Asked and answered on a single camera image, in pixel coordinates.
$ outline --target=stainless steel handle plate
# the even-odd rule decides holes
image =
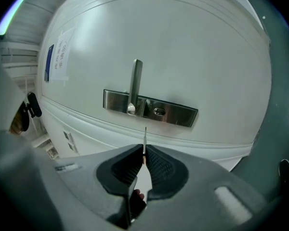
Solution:
[[[129,94],[104,90],[103,108],[190,128],[197,109],[138,95],[142,66],[141,61],[134,61]]]

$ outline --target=metal door handle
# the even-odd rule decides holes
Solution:
[[[134,60],[129,94],[104,90],[103,108],[190,128],[197,109],[138,95],[142,68],[143,62]]]

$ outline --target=paper sign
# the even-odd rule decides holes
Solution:
[[[53,67],[51,73],[51,80],[67,80],[66,66],[69,51],[71,49],[71,41],[73,38],[74,28],[61,34],[56,44],[56,50],[53,53]]]

